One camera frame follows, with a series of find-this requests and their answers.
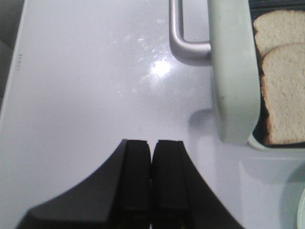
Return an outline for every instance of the white bread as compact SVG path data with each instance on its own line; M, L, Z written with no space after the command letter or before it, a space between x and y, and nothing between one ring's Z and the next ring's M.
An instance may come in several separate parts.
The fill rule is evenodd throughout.
M305 12L276 10L258 17L254 23L256 46L260 55L275 47L305 42Z
M304 142L305 43L271 50L262 68L262 93L269 113L265 144Z

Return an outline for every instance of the toaster lid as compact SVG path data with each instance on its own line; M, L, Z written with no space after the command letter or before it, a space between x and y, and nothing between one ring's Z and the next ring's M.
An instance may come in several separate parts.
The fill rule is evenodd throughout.
M213 100L222 141L244 145L260 115L260 82L249 2L208 1Z

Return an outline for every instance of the toaster handle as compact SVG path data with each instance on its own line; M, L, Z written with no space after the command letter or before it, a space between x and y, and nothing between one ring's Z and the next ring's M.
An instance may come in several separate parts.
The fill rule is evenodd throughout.
M189 65L211 65L210 42L188 42L183 37L182 0L169 1L169 16L170 48L174 57Z

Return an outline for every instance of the toaster slot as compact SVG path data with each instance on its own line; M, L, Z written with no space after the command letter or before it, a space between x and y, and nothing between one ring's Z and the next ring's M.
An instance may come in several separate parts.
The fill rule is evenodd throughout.
M249 0L249 6L250 6L250 13L251 13L251 20L252 24L256 18L259 16L275 11L275 10L303 10L305 11L305 2L303 0ZM255 44L256 48L256 57L257 57L257 64L258 64L258 70L260 75L260 81L261 76L263 75L262 70L262 58L259 54L259 51L257 49L257 46ZM260 117L258 120L258 123L253 131L254 138L262 145L264 145L264 138L267 135L267 128L266 128L266 118L268 117L268 111L265 107L264 99L261 96L261 112ZM285 148L304 148L305 142L297 143L297 144L287 144L287 145L274 145L274 146L268 146L271 148L279 148L279 147L285 147Z

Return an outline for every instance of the white countertop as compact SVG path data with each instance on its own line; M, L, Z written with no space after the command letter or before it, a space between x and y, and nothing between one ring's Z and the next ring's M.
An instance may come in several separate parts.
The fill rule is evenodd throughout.
M186 38L207 40L206 2L184 3ZM123 138L152 152L183 140L246 229L295 228L305 154L222 143L210 71L172 56L167 0L26 1L1 111L0 228L82 181Z

